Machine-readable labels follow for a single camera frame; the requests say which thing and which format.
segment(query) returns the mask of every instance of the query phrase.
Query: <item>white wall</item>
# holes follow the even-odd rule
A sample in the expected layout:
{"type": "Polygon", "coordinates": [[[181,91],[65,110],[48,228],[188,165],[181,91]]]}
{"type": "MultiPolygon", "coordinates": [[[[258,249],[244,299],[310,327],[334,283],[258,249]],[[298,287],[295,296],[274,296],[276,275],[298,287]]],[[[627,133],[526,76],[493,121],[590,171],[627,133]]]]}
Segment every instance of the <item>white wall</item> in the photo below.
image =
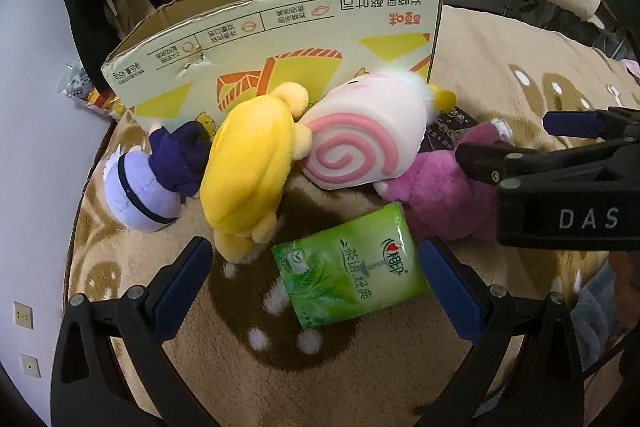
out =
{"type": "Polygon", "coordinates": [[[63,0],[0,0],[0,362],[48,424],[66,251],[82,186],[109,121],[57,93],[78,57],[63,0]],[[33,330],[13,302],[33,308],[33,330]],[[22,372],[36,357],[42,378],[22,372]]]}

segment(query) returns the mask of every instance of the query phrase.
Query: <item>pink spiral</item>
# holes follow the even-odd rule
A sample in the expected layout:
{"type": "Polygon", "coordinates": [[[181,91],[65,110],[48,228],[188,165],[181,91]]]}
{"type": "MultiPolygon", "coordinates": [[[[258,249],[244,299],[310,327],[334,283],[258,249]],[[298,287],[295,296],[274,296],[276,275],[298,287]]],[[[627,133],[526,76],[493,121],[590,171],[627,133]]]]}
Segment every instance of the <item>pink spiral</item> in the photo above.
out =
{"type": "Polygon", "coordinates": [[[371,144],[362,136],[350,133],[350,128],[363,131],[380,145],[385,157],[382,166],[382,173],[384,175],[391,175],[398,167],[399,153],[395,140],[384,127],[368,116],[350,112],[337,112],[322,116],[311,122],[305,122],[305,125],[308,126],[314,134],[314,147],[306,159],[305,169],[312,176],[324,183],[335,185],[351,183],[362,178],[376,165],[376,152],[371,144]],[[336,129],[336,134],[316,144],[315,137],[318,133],[325,130],[333,130],[334,128],[338,128],[336,129]],[[343,154],[336,161],[331,161],[327,158],[329,151],[340,145],[351,145],[355,147],[364,155],[364,161],[357,168],[353,169],[353,171],[347,172],[347,174],[332,176],[321,172],[314,163],[315,158],[320,165],[329,170],[343,169],[351,165],[354,157],[350,152],[343,154]]]}

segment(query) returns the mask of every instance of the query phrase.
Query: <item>blue gripper pad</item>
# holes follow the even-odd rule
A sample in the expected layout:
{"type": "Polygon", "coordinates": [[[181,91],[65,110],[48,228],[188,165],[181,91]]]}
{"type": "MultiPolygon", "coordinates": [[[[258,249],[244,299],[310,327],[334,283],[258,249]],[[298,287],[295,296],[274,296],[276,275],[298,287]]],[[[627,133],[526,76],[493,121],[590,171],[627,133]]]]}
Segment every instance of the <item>blue gripper pad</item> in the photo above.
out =
{"type": "Polygon", "coordinates": [[[545,131],[552,136],[597,138],[607,125],[595,111],[549,111],[542,119],[545,131]]]}
{"type": "Polygon", "coordinates": [[[209,241],[194,237],[174,265],[177,268],[166,290],[151,311],[151,334],[158,342],[171,340],[178,334],[191,304],[204,284],[213,265],[213,249],[209,241]]]}
{"type": "Polygon", "coordinates": [[[468,286],[431,242],[418,247],[420,268],[461,339],[479,342],[484,331],[482,307],[468,286]]]}

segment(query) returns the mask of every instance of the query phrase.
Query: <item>beige blanket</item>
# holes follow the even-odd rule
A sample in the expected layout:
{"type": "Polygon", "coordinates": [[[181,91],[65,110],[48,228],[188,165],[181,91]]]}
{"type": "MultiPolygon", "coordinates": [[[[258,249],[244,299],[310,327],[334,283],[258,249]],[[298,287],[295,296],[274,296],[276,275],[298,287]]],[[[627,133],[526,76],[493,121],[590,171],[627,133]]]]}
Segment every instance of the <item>beige blanket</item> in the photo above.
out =
{"type": "MultiPolygon", "coordinates": [[[[478,120],[499,117],[516,144],[544,149],[579,143],[548,137],[548,109],[638,107],[640,88],[624,66],[562,35],[490,14],[445,6],[431,80],[458,95],[478,120]]],[[[160,232],[124,230],[102,196],[102,166],[118,144],[148,143],[124,118],[81,201],[69,293],[91,299],[121,296],[147,284],[193,235],[211,238],[198,200],[160,232]]],[[[295,169],[279,211],[276,243],[327,229],[382,202],[370,187],[322,192],[295,169]]],[[[590,278],[605,253],[498,247],[476,240],[451,248],[486,283],[514,294],[568,297],[590,278]]],[[[139,404],[154,407],[120,341],[116,351],[139,404]]],[[[458,367],[460,341],[433,295],[351,321],[302,331],[278,285],[269,248],[241,265],[220,257],[177,337],[164,344],[196,397],[223,426],[410,426],[458,367]]],[[[513,360],[514,349],[506,362],[513,360]]]]}

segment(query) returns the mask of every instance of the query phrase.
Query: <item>yellow plush toy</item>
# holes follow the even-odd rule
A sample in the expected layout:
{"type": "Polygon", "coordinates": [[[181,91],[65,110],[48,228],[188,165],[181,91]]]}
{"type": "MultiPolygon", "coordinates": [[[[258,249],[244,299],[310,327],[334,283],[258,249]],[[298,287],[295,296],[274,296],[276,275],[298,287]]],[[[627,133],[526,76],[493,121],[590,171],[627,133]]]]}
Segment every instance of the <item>yellow plush toy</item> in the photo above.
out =
{"type": "Polygon", "coordinates": [[[304,87],[285,82],[238,104],[216,133],[200,201],[216,249],[232,263],[273,236],[291,163],[311,148],[311,130],[294,123],[308,100],[304,87]]]}

